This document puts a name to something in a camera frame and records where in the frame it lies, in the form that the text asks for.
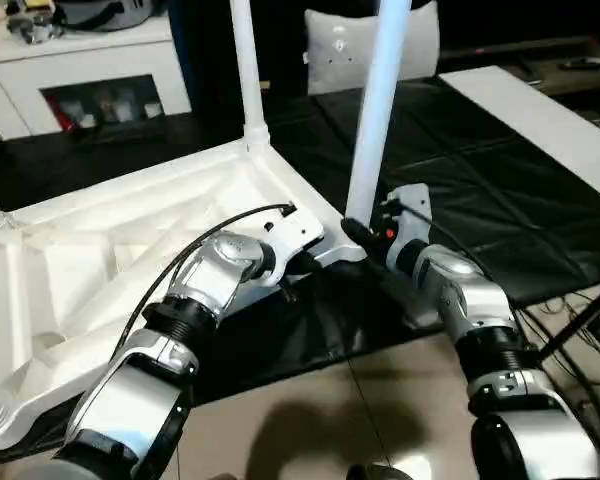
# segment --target silver metal joint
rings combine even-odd
[[[220,232],[185,265],[167,296],[190,298],[204,305],[220,322],[238,286],[262,267],[264,252],[255,238]]]

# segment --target wire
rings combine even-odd
[[[557,310],[552,310],[551,307],[549,306],[549,302],[544,302],[544,308],[542,307],[538,307],[540,309],[540,311],[542,313],[545,313],[547,315],[558,315],[562,312],[564,312],[565,308],[567,307],[567,300],[564,297],[560,297],[560,300],[562,301],[562,303],[560,304],[560,306],[558,307]]]
[[[571,322],[576,318],[576,316],[578,315],[578,312],[575,310],[575,308],[569,302],[565,301],[565,305],[566,305],[567,310],[569,311],[569,321]],[[596,339],[593,337],[593,335],[591,335],[591,333],[589,333],[586,328],[584,328],[578,332],[578,337],[584,343],[586,343],[591,348],[593,348],[596,352],[598,352],[598,354],[600,355],[600,346],[597,344]]]
[[[138,303],[136,308],[131,313],[129,320],[127,320],[127,324],[125,325],[124,330],[122,330],[122,334],[120,335],[120,338],[118,339],[118,343],[116,344],[116,347],[113,350],[113,355],[111,356],[111,359],[113,359],[116,356],[116,353],[118,353],[118,351],[120,350],[122,345],[124,345],[124,343],[127,341],[127,338],[129,338],[129,334],[131,333],[131,329],[133,328],[133,325],[135,324],[136,320],[142,313],[142,309],[144,308],[144,306],[147,304],[147,302],[151,298],[151,295],[153,295],[153,292],[156,291],[156,289],[160,286],[162,281],[166,278],[166,276],[169,274],[169,272],[174,267],[180,265],[181,263],[184,263],[193,252],[195,252],[198,248],[200,248],[200,246],[202,245],[202,242],[204,242],[211,235],[219,232],[226,226],[231,225],[232,223],[235,223],[238,220],[242,220],[245,217],[249,217],[251,215],[255,215],[256,213],[264,212],[266,210],[283,210],[284,211],[285,209],[288,209],[290,207],[292,207],[291,204],[276,203],[276,204],[272,204],[272,205],[266,205],[264,207],[258,207],[258,208],[253,208],[251,210],[247,210],[246,212],[235,215],[235,216],[219,223],[215,227],[210,228],[209,230],[204,232],[202,235],[200,235],[198,238],[196,238],[193,242],[189,243],[186,247],[184,247],[180,251],[180,253],[178,253],[174,257],[174,259],[171,260],[169,265],[167,265],[166,268],[162,272],[160,272],[160,275],[158,275],[158,277],[154,280],[154,282],[151,284],[149,289],[146,291],[146,293],[140,299],[140,302]]]
[[[444,228],[441,225],[439,225],[436,222],[434,222],[431,218],[429,218],[426,215],[423,215],[422,213],[418,212],[417,210],[415,210],[415,209],[413,209],[413,208],[411,208],[411,207],[409,207],[407,205],[402,205],[402,207],[404,207],[405,210],[407,210],[408,212],[410,212],[415,217],[417,217],[420,220],[428,223],[431,227],[435,228],[440,233],[442,233],[444,236],[446,236],[449,240],[451,240],[453,243],[455,243],[455,245],[468,258],[470,258],[476,265],[478,265],[483,270],[484,276],[486,278],[488,278],[489,280],[493,281],[493,275],[491,275],[491,273],[489,272],[489,270],[480,261],[480,259],[477,258],[473,253],[471,253],[471,251],[469,250],[469,248],[464,244],[464,242],[462,242],[460,239],[458,239],[458,237],[456,237],[453,233],[451,233],[446,228]],[[516,323],[518,324],[518,327],[520,328],[521,327],[520,319],[515,314],[515,310],[513,308],[511,309],[511,311],[513,312],[514,319],[515,319]],[[544,333],[544,335],[548,339],[553,338],[553,336],[551,335],[551,332],[547,329],[547,327],[545,327],[542,324],[542,322],[540,322],[540,320],[533,313],[529,312],[527,309],[523,309],[522,311],[523,311],[524,314],[526,314],[534,322],[534,324],[536,324],[536,326]],[[524,335],[523,329],[520,328],[520,331],[522,332],[522,335],[524,337],[525,335]],[[563,348],[559,348],[558,351],[560,352],[560,354],[562,355],[562,357],[566,361],[567,365],[570,367],[570,370],[571,370],[574,378],[577,380],[577,382],[582,386],[582,388],[587,393],[587,396],[589,397],[589,400],[591,401],[591,404],[594,407],[596,415],[597,415],[598,419],[600,420],[600,399],[598,398],[598,396],[596,395],[596,393],[595,393],[595,391],[593,389],[592,382],[587,378],[587,376],[582,372],[582,370],[580,369],[580,367],[578,367],[578,364],[573,360],[573,358],[571,358],[571,356]]]
[[[553,338],[553,336],[551,335],[551,332],[547,329],[547,327],[545,327],[542,324],[542,322],[538,319],[538,317],[536,317],[528,309],[523,309],[522,311],[538,327],[538,329],[540,329],[544,333],[544,335],[547,338],[549,338],[549,339]],[[598,397],[595,390],[593,389],[593,385],[591,384],[589,379],[587,379],[586,375],[582,372],[582,370],[580,370],[580,367],[578,367],[578,364],[564,350],[564,348],[560,347],[558,349],[558,351],[560,352],[560,354],[562,355],[564,360],[567,362],[567,364],[571,368],[571,371],[573,372],[574,376],[578,380],[578,383],[580,383],[580,385],[582,385],[582,388],[584,388],[587,396],[589,397],[589,400],[591,401],[591,405],[593,406],[593,409],[596,412],[596,416],[598,417],[598,419],[600,421],[600,398]]]

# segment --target white shelf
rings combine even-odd
[[[151,17],[137,27],[117,32],[67,32],[61,38],[38,45],[26,44],[22,39],[12,35],[4,22],[0,22],[0,63],[85,50],[171,42],[172,40],[169,18],[166,15]]]

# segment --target object on shelf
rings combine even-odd
[[[120,123],[139,120],[141,118],[136,96],[133,90],[129,88],[124,88],[118,93],[116,100],[113,102],[113,110]]]
[[[91,113],[86,114],[80,121],[80,128],[93,128],[97,125],[96,117]]]
[[[64,131],[137,122],[163,113],[151,75],[41,91]]]
[[[69,115],[62,110],[62,107],[58,105],[58,102],[55,100],[55,98],[47,97],[46,100],[49,108],[51,108],[51,111],[55,115],[56,120],[58,120],[60,128],[62,128],[62,130],[65,132],[75,130],[76,124],[73,123],[71,117],[69,117]]]
[[[27,10],[9,16],[9,31],[29,44],[37,44],[62,36],[63,29],[53,23],[51,10]]]
[[[162,105],[160,102],[147,103],[144,106],[144,114],[147,118],[155,118],[162,115]]]
[[[56,0],[56,20],[71,30],[110,32],[134,27],[156,10],[156,0]]]

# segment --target black cable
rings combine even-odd
[[[547,327],[545,327],[542,324],[538,317],[536,317],[528,309],[523,309],[523,312],[544,333],[544,335],[547,338],[553,338],[551,332],[547,329]],[[596,416],[600,421],[600,398],[596,394],[591,382],[587,379],[586,375],[582,372],[582,370],[580,370],[580,367],[578,367],[578,364],[573,360],[573,358],[571,358],[571,356],[564,350],[564,348],[560,347],[558,351],[562,355],[562,358],[564,358],[564,360],[571,368],[571,371],[574,373],[576,379],[578,380],[578,383],[582,386],[582,388],[584,388],[587,396],[589,397],[589,400],[591,401],[591,405],[593,406],[593,409],[596,412]]]
[[[205,241],[207,238],[209,238],[214,233],[219,232],[226,226],[231,225],[232,223],[235,223],[238,220],[242,220],[245,217],[249,217],[251,215],[255,215],[256,213],[264,212],[266,210],[285,210],[290,207],[292,207],[292,205],[290,205],[290,204],[276,203],[276,204],[272,204],[272,205],[266,205],[264,207],[258,207],[258,208],[253,208],[251,210],[247,210],[246,212],[235,215],[235,216],[219,223],[215,227],[210,228],[209,230],[204,232],[202,235],[200,235],[198,238],[196,238],[193,242],[189,243],[186,247],[184,247],[180,251],[180,253],[178,253],[178,255],[176,255],[174,257],[174,259],[171,260],[171,263],[169,263],[169,265],[167,265],[167,267],[162,272],[160,272],[160,275],[158,275],[158,277],[151,284],[151,286],[149,287],[147,292],[140,299],[140,302],[138,303],[136,308],[131,313],[131,316],[129,317],[129,320],[127,321],[127,324],[125,325],[124,330],[122,330],[122,334],[120,335],[120,339],[118,340],[118,343],[116,344],[116,347],[113,350],[113,355],[111,356],[111,359],[113,359],[116,356],[116,353],[118,353],[118,350],[120,350],[122,345],[124,345],[124,343],[127,341],[127,338],[129,338],[129,334],[131,333],[131,329],[133,328],[133,325],[135,324],[136,320],[142,313],[142,309],[144,308],[146,303],[151,298],[151,295],[153,295],[153,292],[156,291],[156,289],[160,286],[162,281],[166,278],[166,276],[169,274],[169,272],[174,267],[176,267],[177,265],[180,265],[181,262],[182,263],[185,262],[187,260],[187,258],[189,258],[189,256],[194,251],[196,251],[198,248],[200,248],[203,241]]]
[[[538,330],[535,329],[535,327],[533,325],[531,325],[531,323],[529,323],[529,321],[524,317],[522,317],[522,319],[524,320],[524,323],[527,325],[527,327],[529,327],[529,329],[534,333],[534,335],[536,337],[538,337],[538,339],[543,342],[543,343],[547,343],[547,339],[544,338],[544,336],[542,334],[540,334],[538,332]],[[558,356],[559,352],[556,352],[554,354],[552,354],[551,356],[553,357],[553,359],[556,361],[556,363],[558,364],[558,366],[570,377],[572,377],[573,379],[575,379],[576,381],[578,380],[578,378],[576,377],[576,374],[573,373],[564,363],[562,363],[562,360],[560,360],[560,357]],[[600,387],[600,381],[597,380],[591,380],[590,378],[587,377],[587,380],[589,380],[589,383],[591,383],[591,385],[595,386],[595,387]]]
[[[576,312],[575,308],[569,302],[565,301],[565,305],[567,307],[567,310],[569,310],[569,321],[571,322],[578,315],[578,312]],[[580,340],[582,340],[591,348],[593,348],[596,352],[598,352],[598,355],[600,355],[600,346],[598,346],[596,340],[587,331],[586,328],[578,332],[578,337],[580,338]]]

